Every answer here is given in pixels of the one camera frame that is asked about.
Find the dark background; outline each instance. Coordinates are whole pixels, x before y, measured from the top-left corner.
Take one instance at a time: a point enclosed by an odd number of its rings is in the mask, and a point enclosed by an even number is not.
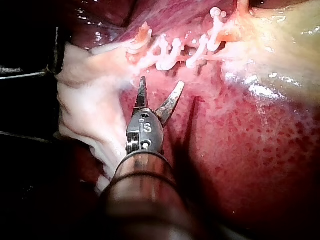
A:
[[[0,69],[43,70],[55,23],[48,1],[5,1],[0,7]],[[57,82],[52,74],[1,79],[0,231],[2,239],[64,236],[95,202],[92,186],[79,182],[74,143],[58,130]]]

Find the grasper jaws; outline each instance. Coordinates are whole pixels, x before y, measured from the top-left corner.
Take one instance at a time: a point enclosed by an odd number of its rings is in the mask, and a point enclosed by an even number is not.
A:
[[[166,123],[174,113],[178,101],[181,97],[181,94],[184,90],[184,87],[185,83],[183,81],[179,81],[172,93],[170,94],[170,96],[157,110],[154,111],[155,115],[159,118],[163,127],[166,125]]]

